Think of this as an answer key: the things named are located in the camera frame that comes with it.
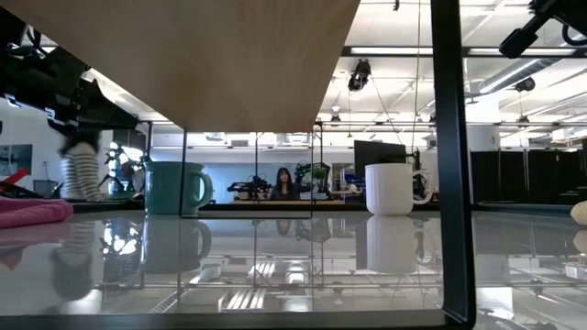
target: robotic arm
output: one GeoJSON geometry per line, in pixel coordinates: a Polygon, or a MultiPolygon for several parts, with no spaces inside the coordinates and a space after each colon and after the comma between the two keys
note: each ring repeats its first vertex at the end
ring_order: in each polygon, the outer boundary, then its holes
{"type": "Polygon", "coordinates": [[[585,0],[532,0],[529,9],[534,17],[521,28],[510,34],[499,47],[499,51],[508,59],[516,59],[537,39],[537,31],[551,18],[562,25],[562,37],[570,46],[586,46],[587,39],[573,40],[569,28],[574,28],[587,37],[587,1],[585,0]]]}
{"type": "Polygon", "coordinates": [[[104,97],[96,80],[82,79],[90,68],[65,49],[47,52],[40,32],[0,7],[0,98],[47,114],[62,134],[75,130],[134,129],[138,119],[104,97]],[[21,46],[25,35],[32,46],[21,46]]]}

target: desk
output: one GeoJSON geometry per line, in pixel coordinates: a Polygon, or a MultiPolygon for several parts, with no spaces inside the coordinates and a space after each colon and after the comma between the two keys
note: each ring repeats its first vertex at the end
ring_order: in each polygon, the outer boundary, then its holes
{"type": "Polygon", "coordinates": [[[302,200],[302,201],[232,201],[231,204],[260,204],[260,205],[344,205],[344,201],[312,201],[309,200],[302,200]]]}

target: computer monitor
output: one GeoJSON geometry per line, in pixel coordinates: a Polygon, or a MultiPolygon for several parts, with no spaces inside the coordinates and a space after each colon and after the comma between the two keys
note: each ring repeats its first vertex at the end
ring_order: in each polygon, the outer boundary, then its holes
{"type": "Polygon", "coordinates": [[[365,166],[405,163],[405,145],[355,140],[355,176],[365,178],[365,166]]]}
{"type": "Polygon", "coordinates": [[[49,197],[58,183],[50,180],[33,180],[33,190],[43,197],[49,197]]]}

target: teal mug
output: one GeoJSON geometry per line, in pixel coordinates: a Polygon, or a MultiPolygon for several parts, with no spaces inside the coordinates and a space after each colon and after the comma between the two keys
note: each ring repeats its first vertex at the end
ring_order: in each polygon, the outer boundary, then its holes
{"type": "Polygon", "coordinates": [[[143,225],[142,253],[138,269],[145,274],[197,270],[200,268],[200,261],[210,253],[211,246],[212,232],[205,223],[191,219],[170,221],[166,216],[159,218],[149,215],[143,225]]]}
{"type": "MultiPolygon", "coordinates": [[[[212,199],[212,179],[202,173],[204,166],[185,163],[183,178],[182,215],[195,215],[198,208],[212,199]],[[204,196],[200,199],[200,180],[204,196]]],[[[145,163],[145,211],[149,215],[177,215],[180,207],[182,163],[178,161],[149,161],[145,163]]]]}

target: fluorescent light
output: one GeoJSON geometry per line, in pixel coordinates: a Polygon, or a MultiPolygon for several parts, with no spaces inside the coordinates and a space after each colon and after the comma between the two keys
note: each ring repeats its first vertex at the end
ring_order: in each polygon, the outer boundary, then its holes
{"type": "Polygon", "coordinates": [[[41,47],[43,50],[47,51],[48,53],[54,51],[56,47],[41,47]]]}
{"type": "Polygon", "coordinates": [[[469,55],[502,55],[498,49],[470,49],[469,55]]]}
{"type": "MultiPolygon", "coordinates": [[[[576,50],[575,49],[527,49],[522,53],[522,55],[526,56],[567,56],[572,55],[576,50]]],[[[470,49],[469,55],[477,55],[477,56],[502,56],[502,53],[499,52],[499,49],[495,48],[478,48],[478,49],[470,49]]]]}
{"type": "Polygon", "coordinates": [[[418,48],[418,47],[352,47],[351,54],[355,55],[432,55],[432,48],[418,48]]]}
{"type": "Polygon", "coordinates": [[[576,49],[527,49],[522,55],[565,56],[572,55],[576,49]]]}

